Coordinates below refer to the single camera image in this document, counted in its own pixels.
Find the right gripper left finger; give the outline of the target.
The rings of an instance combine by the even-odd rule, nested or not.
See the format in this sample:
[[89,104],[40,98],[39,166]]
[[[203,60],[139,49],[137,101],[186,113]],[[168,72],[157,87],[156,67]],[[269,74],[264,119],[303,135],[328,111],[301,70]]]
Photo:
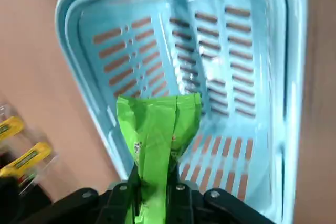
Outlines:
[[134,223],[139,213],[140,181],[138,167],[133,166],[128,180],[115,184],[103,194],[82,188],[43,208],[23,223]]

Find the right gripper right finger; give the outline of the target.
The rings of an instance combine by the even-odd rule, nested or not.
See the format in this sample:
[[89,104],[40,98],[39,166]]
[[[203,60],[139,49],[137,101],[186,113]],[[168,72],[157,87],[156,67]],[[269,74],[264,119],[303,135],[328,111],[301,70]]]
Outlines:
[[193,190],[178,171],[176,165],[167,177],[168,223],[273,223],[223,189]]

